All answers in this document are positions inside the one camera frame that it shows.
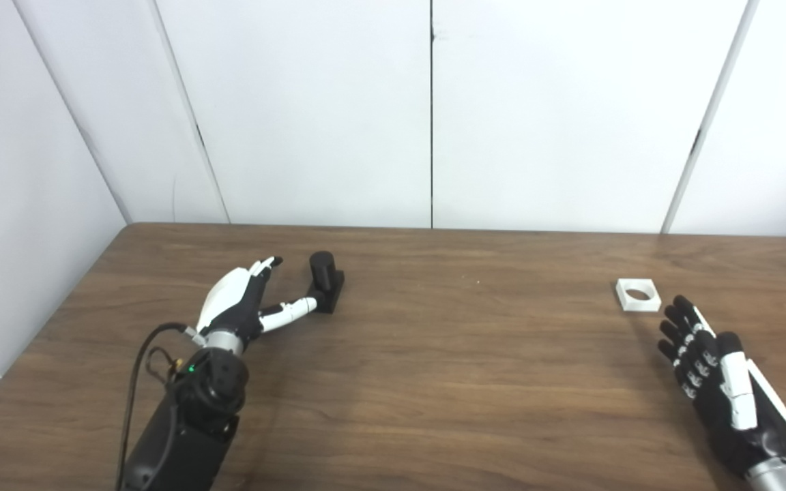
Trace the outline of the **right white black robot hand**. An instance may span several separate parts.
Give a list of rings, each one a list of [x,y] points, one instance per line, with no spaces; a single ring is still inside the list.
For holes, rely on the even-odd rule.
[[[786,405],[746,354],[738,333],[715,331],[683,295],[659,324],[658,350],[695,410],[714,457],[745,478],[767,461],[786,464]]]

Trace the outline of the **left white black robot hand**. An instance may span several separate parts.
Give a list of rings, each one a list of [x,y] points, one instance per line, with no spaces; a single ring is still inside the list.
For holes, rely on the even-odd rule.
[[[280,329],[315,311],[319,305],[317,295],[260,308],[272,270],[281,262],[281,257],[271,256],[249,268],[235,268],[215,283],[200,311],[194,342],[205,348],[242,353],[262,333]]]

